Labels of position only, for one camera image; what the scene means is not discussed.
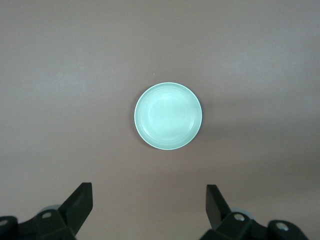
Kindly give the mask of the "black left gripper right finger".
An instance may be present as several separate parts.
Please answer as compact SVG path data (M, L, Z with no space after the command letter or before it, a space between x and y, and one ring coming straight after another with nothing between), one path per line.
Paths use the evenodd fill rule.
M257 223L247 214L232 211L216 185L206 186L206 214L211 229L207 240L307 240L295 224L272 220L267 226Z

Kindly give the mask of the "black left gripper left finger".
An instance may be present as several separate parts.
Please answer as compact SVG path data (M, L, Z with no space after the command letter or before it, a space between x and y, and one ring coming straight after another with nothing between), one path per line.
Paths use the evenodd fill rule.
M58 209L43 210L22 223L18 223L15 216L2 216L0 238L2 240L75 240L92 209L92 183L83 182Z

